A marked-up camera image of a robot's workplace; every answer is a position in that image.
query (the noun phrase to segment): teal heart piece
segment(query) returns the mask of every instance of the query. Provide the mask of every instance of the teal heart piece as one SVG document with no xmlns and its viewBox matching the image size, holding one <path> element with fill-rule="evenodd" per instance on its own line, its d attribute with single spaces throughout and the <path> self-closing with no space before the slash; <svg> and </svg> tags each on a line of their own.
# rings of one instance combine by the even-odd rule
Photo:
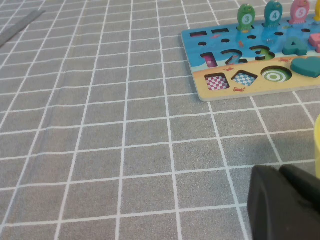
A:
<svg viewBox="0 0 320 240">
<path fill-rule="evenodd" d="M 297 74 L 317 78 L 320 76 L 320 58 L 316 56 L 296 58 L 291 62 L 291 69 Z"/>
</svg>

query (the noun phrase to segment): teal fish toy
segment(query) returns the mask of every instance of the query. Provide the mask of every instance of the teal fish toy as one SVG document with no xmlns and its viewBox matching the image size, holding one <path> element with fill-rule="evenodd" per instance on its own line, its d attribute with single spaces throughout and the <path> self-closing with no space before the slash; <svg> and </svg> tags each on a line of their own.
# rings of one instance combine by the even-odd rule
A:
<svg viewBox="0 0 320 240">
<path fill-rule="evenodd" d="M 264 9 L 265 23 L 263 26 L 265 28 L 278 27 L 283 11 L 284 10 L 280 2 L 275 0 L 268 2 Z"/>
<path fill-rule="evenodd" d="M 238 11 L 238 31 L 249 32 L 256 17 L 255 9 L 249 4 L 243 4 Z"/>
</svg>

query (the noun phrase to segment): black plastic object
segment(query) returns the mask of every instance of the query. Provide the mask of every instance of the black plastic object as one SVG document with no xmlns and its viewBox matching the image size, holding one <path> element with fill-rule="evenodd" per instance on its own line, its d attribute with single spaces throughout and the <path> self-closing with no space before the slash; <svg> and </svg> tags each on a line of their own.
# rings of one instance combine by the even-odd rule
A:
<svg viewBox="0 0 320 240">
<path fill-rule="evenodd" d="M 247 209 L 253 240 L 320 240 L 320 181 L 297 167 L 253 167 Z"/>
</svg>

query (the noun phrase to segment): gray tablecloth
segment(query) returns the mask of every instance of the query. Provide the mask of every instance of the gray tablecloth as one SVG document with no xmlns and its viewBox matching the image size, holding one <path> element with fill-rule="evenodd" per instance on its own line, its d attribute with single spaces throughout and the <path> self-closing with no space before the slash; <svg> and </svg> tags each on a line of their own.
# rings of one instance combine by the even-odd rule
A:
<svg viewBox="0 0 320 240">
<path fill-rule="evenodd" d="M 243 3 L 263 19 L 265 0 L 0 1 L 1 32 L 46 10 L 0 48 L 0 239 L 251 239 L 252 166 L 315 172 L 320 90 L 199 101 L 181 31 Z"/>
</svg>

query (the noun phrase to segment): wooden puzzle board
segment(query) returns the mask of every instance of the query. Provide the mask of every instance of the wooden puzzle board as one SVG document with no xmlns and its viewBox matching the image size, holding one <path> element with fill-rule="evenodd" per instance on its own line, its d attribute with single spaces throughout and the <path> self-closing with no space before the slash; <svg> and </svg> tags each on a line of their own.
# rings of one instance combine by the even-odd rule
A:
<svg viewBox="0 0 320 240">
<path fill-rule="evenodd" d="M 290 69 L 295 58 L 320 57 L 320 53 L 308 42 L 310 34 L 320 33 L 320 22 L 314 21 L 313 17 L 309 15 L 306 23 L 294 25 L 288 23 L 289 18 L 283 18 L 279 27 L 274 28 L 263 27 L 264 21 L 256 21 L 248 33 L 238 31 L 237 24 L 183 31 L 183 44 L 200 100 L 208 102 L 320 88 L 320 76 L 306 77 Z M 289 37 L 299 37 L 308 45 L 306 56 L 282 53 Z M 210 62 L 212 58 L 209 58 L 209 63 L 206 59 L 206 54 L 210 53 L 216 64 L 213 67 L 208 67 L 214 65 Z M 273 75 L 271 77 L 274 79 L 267 80 L 262 76 L 267 70 L 279 70 L 279 77 L 284 71 L 284 75 L 292 74 L 292 77 L 286 76 L 290 79 L 282 81 Z M 255 80 L 241 84 L 235 81 L 238 74 L 248 74 Z M 227 83 L 222 81 L 220 85 L 213 85 L 217 78 L 220 78 L 219 81 L 227 80 Z"/>
</svg>

